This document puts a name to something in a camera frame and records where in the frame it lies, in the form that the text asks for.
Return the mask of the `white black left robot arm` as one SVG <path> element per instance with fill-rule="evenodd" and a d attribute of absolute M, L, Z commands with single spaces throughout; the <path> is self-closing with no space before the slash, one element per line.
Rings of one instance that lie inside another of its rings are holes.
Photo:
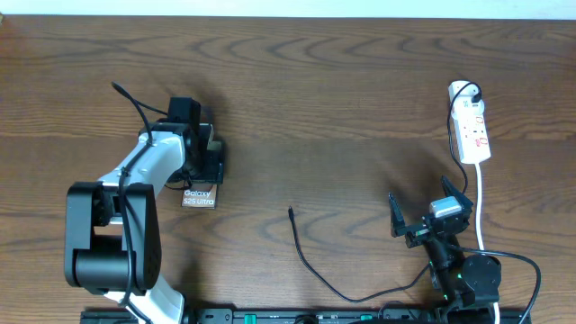
<path fill-rule="evenodd" d="M 166 185 L 187 190 L 223 181 L 223 145 L 191 97 L 173 97 L 146 122 L 134 150 L 95 182 L 67 191 L 64 275 L 69 285 L 117 303 L 85 310 L 83 323 L 193 323 L 185 296 L 161 275 L 156 199 Z"/>

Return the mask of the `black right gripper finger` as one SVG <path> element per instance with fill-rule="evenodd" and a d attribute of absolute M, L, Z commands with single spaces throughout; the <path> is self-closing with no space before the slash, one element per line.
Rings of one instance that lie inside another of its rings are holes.
<path fill-rule="evenodd" d="M 445 175 L 441 176 L 440 182 L 446 197 L 454 197 L 464 210 L 470 211 L 472 209 L 473 202 L 458 188 L 456 188 Z"/>
<path fill-rule="evenodd" d="M 388 197 L 391 210 L 391 235 L 394 238 L 397 238 L 399 236 L 403 236 L 406 233 L 406 222 L 401 213 L 401 208 L 393 194 L 389 193 Z"/>

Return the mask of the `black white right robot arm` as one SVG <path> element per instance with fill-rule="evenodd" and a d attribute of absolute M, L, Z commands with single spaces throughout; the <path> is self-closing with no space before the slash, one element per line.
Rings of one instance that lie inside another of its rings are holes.
<path fill-rule="evenodd" d="M 433 201 L 418 224 L 408 225 L 393 195 L 389 196 L 391 235 L 404 237 L 408 248 L 422 246 L 436 286 L 457 309 L 484 308 L 500 300 L 501 264 L 494 256 L 466 256 L 456 235 L 470 225 L 473 202 L 446 178 L 445 198 Z"/>

